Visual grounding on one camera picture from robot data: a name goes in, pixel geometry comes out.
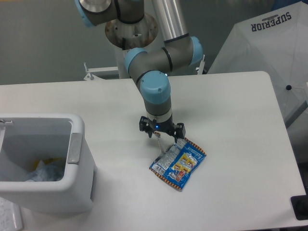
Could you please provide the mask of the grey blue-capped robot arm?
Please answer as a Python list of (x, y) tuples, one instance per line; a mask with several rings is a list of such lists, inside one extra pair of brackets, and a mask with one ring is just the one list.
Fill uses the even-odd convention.
[(177, 0), (153, 1), (156, 18), (142, 0), (77, 0), (77, 10), (88, 27), (105, 24), (108, 40), (125, 52), (127, 74), (138, 88), (146, 109), (140, 131), (185, 138), (183, 123), (174, 123), (168, 74), (202, 59), (198, 38), (191, 37)]

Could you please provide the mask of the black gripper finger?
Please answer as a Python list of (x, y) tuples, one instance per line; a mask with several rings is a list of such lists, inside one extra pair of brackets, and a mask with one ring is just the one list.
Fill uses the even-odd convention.
[(175, 143), (178, 142), (178, 139), (185, 139), (184, 123), (172, 124), (168, 130), (168, 135), (174, 138)]
[(149, 138), (152, 137), (154, 130), (150, 126), (149, 119), (147, 117), (141, 116), (139, 121), (139, 130), (148, 134)]

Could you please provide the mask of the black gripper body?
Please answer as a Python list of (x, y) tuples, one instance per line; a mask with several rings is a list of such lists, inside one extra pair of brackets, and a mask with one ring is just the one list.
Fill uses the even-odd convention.
[(175, 129), (174, 129), (174, 123), (172, 115), (170, 118), (164, 122), (156, 122), (154, 123), (152, 120), (148, 118), (148, 124), (150, 127), (150, 130), (147, 132), (148, 135), (154, 133), (155, 131), (166, 133), (168, 135), (174, 135)]

